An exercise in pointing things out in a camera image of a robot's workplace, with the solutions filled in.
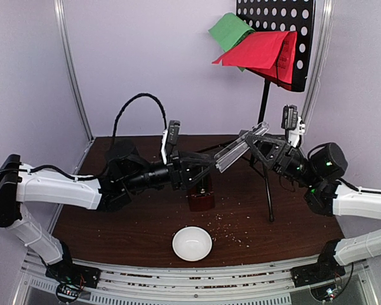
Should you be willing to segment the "dark red wooden metronome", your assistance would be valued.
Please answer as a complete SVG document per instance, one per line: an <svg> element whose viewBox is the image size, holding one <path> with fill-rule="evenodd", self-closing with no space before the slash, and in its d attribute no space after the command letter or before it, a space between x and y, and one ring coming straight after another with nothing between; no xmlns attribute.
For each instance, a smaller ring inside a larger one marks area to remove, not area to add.
<svg viewBox="0 0 381 305"><path fill-rule="evenodd" d="M205 212L215 208L215 195L210 174L187 190L187 202L191 212Z"/></svg>

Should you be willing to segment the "clear plastic metronome cover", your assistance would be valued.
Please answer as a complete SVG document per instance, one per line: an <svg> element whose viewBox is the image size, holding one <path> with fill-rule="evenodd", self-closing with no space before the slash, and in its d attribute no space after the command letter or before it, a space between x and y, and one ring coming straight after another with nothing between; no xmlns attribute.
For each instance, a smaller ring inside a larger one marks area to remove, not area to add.
<svg viewBox="0 0 381 305"><path fill-rule="evenodd" d="M260 129L260 134L257 136L261 136L267 133L269 130L269 124L267 122L262 122L255 125L252 129ZM215 167L220 173L224 173L226 169L232 166L244 153L250 149L248 143L238 143L237 139L214 155L216 160Z"/></svg>

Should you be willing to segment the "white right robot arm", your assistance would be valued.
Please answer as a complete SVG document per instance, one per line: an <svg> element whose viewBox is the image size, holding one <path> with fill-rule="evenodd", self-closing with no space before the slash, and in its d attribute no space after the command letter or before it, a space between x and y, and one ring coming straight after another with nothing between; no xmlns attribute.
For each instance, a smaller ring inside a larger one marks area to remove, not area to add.
<svg viewBox="0 0 381 305"><path fill-rule="evenodd" d="M306 188L310 210L324 216L357 216L381 220L381 190L356 187L342 177L348 162L334 142L320 144L308 154L275 135L240 134L252 155L281 177ZM314 264L291 269L296 287L343 276L345 267L381 255L381 229L353 238L328 241Z"/></svg>

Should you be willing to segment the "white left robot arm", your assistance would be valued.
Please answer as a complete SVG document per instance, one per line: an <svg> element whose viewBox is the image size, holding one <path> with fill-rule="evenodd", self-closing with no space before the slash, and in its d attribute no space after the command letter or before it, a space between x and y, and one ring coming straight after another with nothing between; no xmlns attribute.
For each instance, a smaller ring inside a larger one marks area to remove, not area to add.
<svg viewBox="0 0 381 305"><path fill-rule="evenodd" d="M215 166L212 155L175 151L170 144L161 161L142 158L130 140L114 144L105 154L105 173L70 175L53 165L32 167L11 154L0 168L0 227L13 233L40 257L46 275L61 287L81 289L98 285L100 270L73 263L65 242L53 237L33 218L26 201L58 203L116 212L130 196L146 189L188 190Z"/></svg>

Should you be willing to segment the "white ceramic bowl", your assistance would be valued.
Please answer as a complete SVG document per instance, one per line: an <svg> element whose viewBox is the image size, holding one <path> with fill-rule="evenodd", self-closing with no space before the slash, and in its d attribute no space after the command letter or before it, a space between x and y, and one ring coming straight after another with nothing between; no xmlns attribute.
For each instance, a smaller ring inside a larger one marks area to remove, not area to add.
<svg viewBox="0 0 381 305"><path fill-rule="evenodd" d="M171 245L177 257L184 261L196 262L209 255L213 241L203 228L189 226L175 233Z"/></svg>

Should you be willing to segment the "red paper sheet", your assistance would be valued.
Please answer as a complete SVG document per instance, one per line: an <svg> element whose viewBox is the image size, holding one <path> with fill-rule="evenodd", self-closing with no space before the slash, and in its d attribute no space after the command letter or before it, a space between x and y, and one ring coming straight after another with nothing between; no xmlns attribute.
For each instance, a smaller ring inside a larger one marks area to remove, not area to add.
<svg viewBox="0 0 381 305"><path fill-rule="evenodd" d="M251 69L277 85L291 86L297 38L296 31L255 32L212 63Z"/></svg>

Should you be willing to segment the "green paper sheet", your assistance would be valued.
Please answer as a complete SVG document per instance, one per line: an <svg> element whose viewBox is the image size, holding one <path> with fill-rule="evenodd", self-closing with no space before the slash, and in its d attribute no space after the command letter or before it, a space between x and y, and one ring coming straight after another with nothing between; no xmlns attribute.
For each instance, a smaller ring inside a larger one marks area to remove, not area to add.
<svg viewBox="0 0 381 305"><path fill-rule="evenodd" d="M226 13L208 32L221 49L227 52L255 30L234 13Z"/></svg>

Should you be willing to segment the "black music stand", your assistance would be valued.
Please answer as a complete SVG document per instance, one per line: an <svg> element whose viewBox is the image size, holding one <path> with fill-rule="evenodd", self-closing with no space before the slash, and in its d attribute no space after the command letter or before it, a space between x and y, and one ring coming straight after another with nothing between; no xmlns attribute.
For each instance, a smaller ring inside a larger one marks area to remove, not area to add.
<svg viewBox="0 0 381 305"><path fill-rule="evenodd" d="M247 70L263 77L264 89L260 103L258 122L264 120L273 83L290 92L303 92L311 58L312 32L316 11L315 1L238 1L236 16L257 32L292 31L297 33L295 58L290 82L281 82L278 76L267 76L252 68Z"/></svg>

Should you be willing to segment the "right aluminium frame post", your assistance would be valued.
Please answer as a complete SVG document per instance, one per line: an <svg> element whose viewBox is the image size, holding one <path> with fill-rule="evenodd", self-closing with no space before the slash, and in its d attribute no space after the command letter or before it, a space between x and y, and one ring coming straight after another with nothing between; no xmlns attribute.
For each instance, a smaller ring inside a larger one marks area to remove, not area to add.
<svg viewBox="0 0 381 305"><path fill-rule="evenodd" d="M312 44L307 50L311 51L308 64L308 75L303 92L303 99L298 107L299 115L305 124L302 136L302 147L309 140L311 120L321 88L321 75L328 56L328 49L333 27L333 11L335 1L314 1L314 24L312 26Z"/></svg>

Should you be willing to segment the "aluminium frame post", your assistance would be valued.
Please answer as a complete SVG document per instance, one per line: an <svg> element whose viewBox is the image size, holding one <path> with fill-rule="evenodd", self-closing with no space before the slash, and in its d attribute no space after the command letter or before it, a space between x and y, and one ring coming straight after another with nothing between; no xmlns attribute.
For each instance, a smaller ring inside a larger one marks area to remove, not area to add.
<svg viewBox="0 0 381 305"><path fill-rule="evenodd" d="M77 80L76 69L74 67L72 50L70 48L69 33L67 29L67 21L65 17L64 2L62 0L54 0L53 4L72 95L74 97L74 102L77 107L78 116L80 122L82 123L84 132L86 134L86 138L88 139L88 141L91 142L93 141L94 136L90 128L86 110L84 108L81 91Z"/></svg>
<svg viewBox="0 0 381 305"><path fill-rule="evenodd" d="M311 51L308 64L308 75L303 92L303 99L298 107L299 115L305 124L302 136L302 147L309 140L311 120L321 88L321 75L328 56L328 49L333 27L333 11L335 1L314 1L314 24L312 26L312 44L307 50Z"/></svg>

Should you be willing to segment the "aluminium front rail base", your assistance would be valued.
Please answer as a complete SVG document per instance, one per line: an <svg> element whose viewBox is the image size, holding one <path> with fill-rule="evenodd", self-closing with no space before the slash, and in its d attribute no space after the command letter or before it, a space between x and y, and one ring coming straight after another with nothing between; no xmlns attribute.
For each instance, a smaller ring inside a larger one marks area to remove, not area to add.
<svg viewBox="0 0 381 305"><path fill-rule="evenodd" d="M296 287L291 269L316 256L220 268L145 268L76 260L100 270L97 288L85 287L75 304L322 304L336 285L332 304L379 304L367 263L345 276Z"/></svg>

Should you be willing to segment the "left aluminium frame post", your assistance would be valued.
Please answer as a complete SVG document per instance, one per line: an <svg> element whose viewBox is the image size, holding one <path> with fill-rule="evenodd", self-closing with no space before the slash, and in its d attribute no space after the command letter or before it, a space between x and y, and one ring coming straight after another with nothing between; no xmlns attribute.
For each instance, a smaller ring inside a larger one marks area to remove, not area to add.
<svg viewBox="0 0 381 305"><path fill-rule="evenodd" d="M67 21L65 17L64 2L62 0L54 0L53 4L72 95L74 97L74 102L77 107L78 116L80 122L82 123L84 132L86 134L86 138L88 139L88 141L91 142L93 141L94 136L90 128L86 110L84 108L81 91L77 80L76 69L74 67L72 50L70 48L69 33L67 29Z"/></svg>

